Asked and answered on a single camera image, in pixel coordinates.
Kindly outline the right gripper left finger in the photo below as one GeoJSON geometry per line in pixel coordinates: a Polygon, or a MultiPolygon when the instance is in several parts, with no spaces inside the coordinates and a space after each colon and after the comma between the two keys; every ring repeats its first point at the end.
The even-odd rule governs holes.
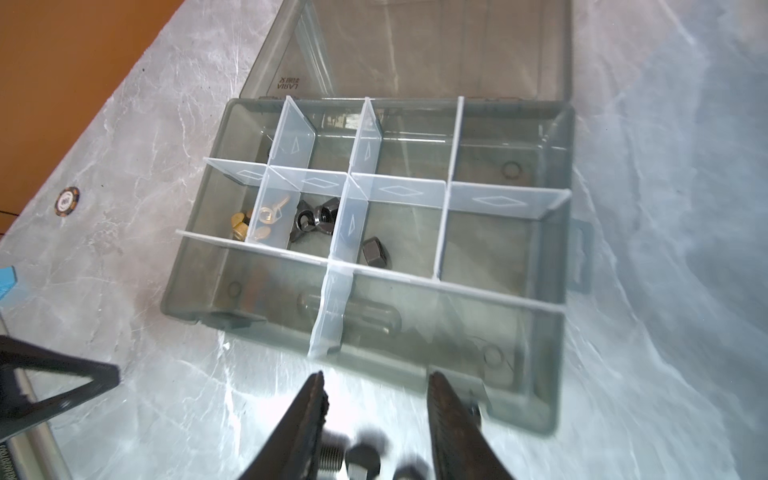
{"type": "Polygon", "coordinates": [[[322,371],[311,374],[254,461],[240,475],[252,479],[316,479],[328,395],[322,371]]]}

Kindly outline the black wing nut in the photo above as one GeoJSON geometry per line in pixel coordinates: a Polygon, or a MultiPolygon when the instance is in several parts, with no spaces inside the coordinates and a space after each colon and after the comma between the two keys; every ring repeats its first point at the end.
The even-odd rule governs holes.
{"type": "Polygon", "coordinates": [[[340,199],[333,197],[313,210],[314,230],[331,236],[340,207],[340,199]]]}
{"type": "Polygon", "coordinates": [[[315,208],[305,200],[300,200],[294,216],[289,241],[297,242],[306,233],[315,229],[315,208]]]}

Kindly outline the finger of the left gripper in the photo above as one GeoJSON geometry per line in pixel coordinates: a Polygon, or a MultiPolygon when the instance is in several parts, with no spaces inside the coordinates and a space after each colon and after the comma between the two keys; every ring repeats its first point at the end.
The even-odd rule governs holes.
{"type": "Polygon", "coordinates": [[[1,439],[6,441],[120,384],[110,363],[1,337],[1,439]]]}

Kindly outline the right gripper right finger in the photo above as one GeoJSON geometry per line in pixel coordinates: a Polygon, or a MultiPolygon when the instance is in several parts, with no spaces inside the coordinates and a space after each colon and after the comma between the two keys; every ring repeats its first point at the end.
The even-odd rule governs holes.
{"type": "Polygon", "coordinates": [[[441,372],[429,377],[427,410],[437,479],[514,479],[441,372]]]}

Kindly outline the brass wing nut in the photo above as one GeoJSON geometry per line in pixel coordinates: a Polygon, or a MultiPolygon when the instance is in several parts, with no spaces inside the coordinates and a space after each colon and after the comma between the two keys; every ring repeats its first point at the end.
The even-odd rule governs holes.
{"type": "Polygon", "coordinates": [[[291,199],[285,196],[273,205],[261,206],[256,215],[257,224],[252,232],[254,240],[266,239],[271,233],[271,226],[282,218],[282,208],[291,199]]]}
{"type": "Polygon", "coordinates": [[[237,241],[244,241],[247,238],[247,232],[252,218],[252,212],[238,212],[231,219],[232,236],[237,241]]]}

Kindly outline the black round nut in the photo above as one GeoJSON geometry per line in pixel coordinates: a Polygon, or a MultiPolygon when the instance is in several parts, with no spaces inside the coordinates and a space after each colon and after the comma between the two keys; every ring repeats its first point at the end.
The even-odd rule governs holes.
{"type": "Polygon", "coordinates": [[[381,240],[374,236],[367,238],[361,245],[365,264],[369,267],[387,269],[390,267],[390,257],[381,240]]]}

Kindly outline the black hex nut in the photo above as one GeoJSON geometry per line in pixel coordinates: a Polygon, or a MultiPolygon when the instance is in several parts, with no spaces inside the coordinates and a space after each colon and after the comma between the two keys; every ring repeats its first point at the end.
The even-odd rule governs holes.
{"type": "Polygon", "coordinates": [[[428,468],[418,462],[402,464],[395,470],[393,480],[426,480],[428,468]]]}

